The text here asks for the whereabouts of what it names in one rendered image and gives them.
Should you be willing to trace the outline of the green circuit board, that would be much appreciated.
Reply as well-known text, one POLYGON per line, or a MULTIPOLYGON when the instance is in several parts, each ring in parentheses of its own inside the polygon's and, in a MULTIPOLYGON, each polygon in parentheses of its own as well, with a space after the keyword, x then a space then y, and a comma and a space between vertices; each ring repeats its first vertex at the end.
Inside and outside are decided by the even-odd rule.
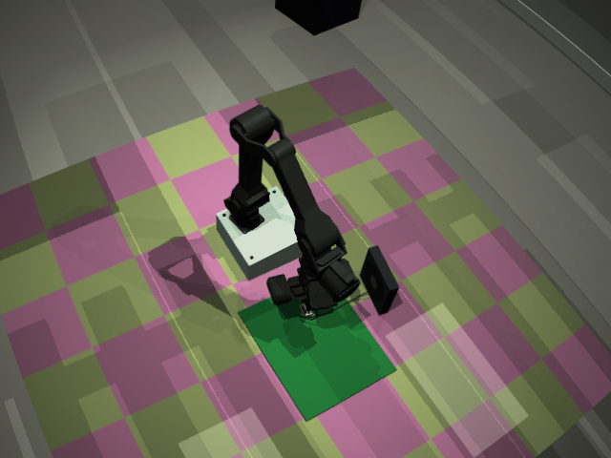
POLYGON ((293 296, 238 314, 306 421, 397 371, 349 302, 312 321, 293 296))

